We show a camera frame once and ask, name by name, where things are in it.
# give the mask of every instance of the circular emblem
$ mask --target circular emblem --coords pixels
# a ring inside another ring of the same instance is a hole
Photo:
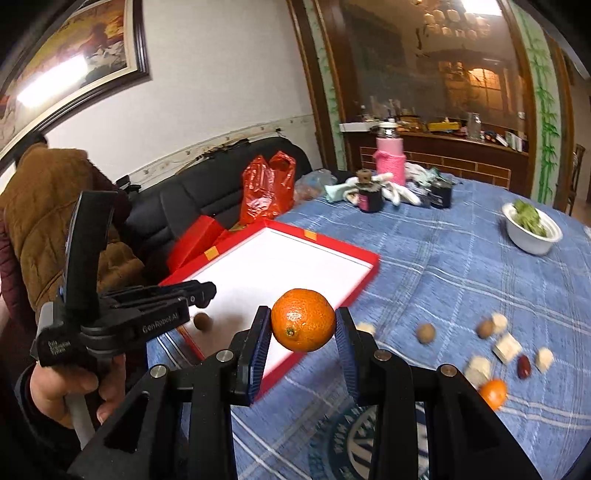
[[[322,420],[310,441],[313,480],[367,480],[371,466],[377,407],[350,404]],[[425,412],[417,404],[418,478],[429,479]]]

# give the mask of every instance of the sofa backrest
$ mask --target sofa backrest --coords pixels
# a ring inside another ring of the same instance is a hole
[[[300,147],[271,137],[220,151],[136,194],[121,235],[146,264],[148,281],[167,274],[166,256],[200,215],[214,217],[226,228],[235,225],[242,203],[242,172],[258,155],[270,160],[280,150],[295,159],[296,179],[311,172]]]

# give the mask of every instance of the table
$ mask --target table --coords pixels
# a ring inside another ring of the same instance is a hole
[[[378,346],[414,365],[464,369],[472,355],[488,357],[494,377],[509,389],[499,417],[544,479],[561,478],[591,436],[591,241],[578,221],[541,207],[564,239],[546,257],[526,254],[507,237],[500,213],[515,198],[463,180],[449,210],[387,204],[369,215],[317,199],[279,221],[378,253],[380,272],[350,308],[355,321],[374,325]],[[522,381],[515,361],[507,367],[498,361],[491,352],[494,339],[480,340],[473,331],[492,312],[507,316],[509,331],[532,363],[539,347],[554,352],[548,373],[534,367]],[[420,322],[437,329],[429,346],[415,340]],[[196,360],[177,332],[152,341],[148,354],[151,364],[173,368]],[[331,340],[252,408],[232,410],[239,478],[347,478],[338,466],[333,477],[326,475],[337,454],[355,459],[363,473],[367,454],[359,447],[367,441],[358,437],[367,435],[362,424],[369,428],[372,419],[351,407]],[[339,429],[353,421],[357,430],[339,449]],[[332,451],[321,451],[323,432],[334,434]]]

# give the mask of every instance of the hand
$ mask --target hand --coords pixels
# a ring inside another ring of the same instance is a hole
[[[72,418],[64,397],[68,394],[87,394],[99,389],[105,401],[96,417],[102,424],[125,398],[125,355],[111,360],[111,369],[100,382],[94,373],[81,367],[42,367],[35,365],[30,381],[31,399],[41,413],[60,425],[72,429]]]

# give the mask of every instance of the metal bolt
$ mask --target metal bolt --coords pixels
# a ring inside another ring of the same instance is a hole
[[[376,360],[380,360],[381,362],[385,362],[392,358],[392,352],[388,352],[387,350],[376,350],[374,352],[374,358]]]
[[[234,358],[234,354],[230,350],[222,350],[217,353],[216,358],[220,362],[229,362],[232,360],[232,358]]]
[[[152,375],[154,378],[163,377],[166,375],[166,373],[168,373],[168,368],[166,368],[164,365],[154,365],[150,369],[150,375]]]
[[[446,377],[455,377],[457,374],[457,368],[453,365],[445,364],[441,366],[441,373]]]

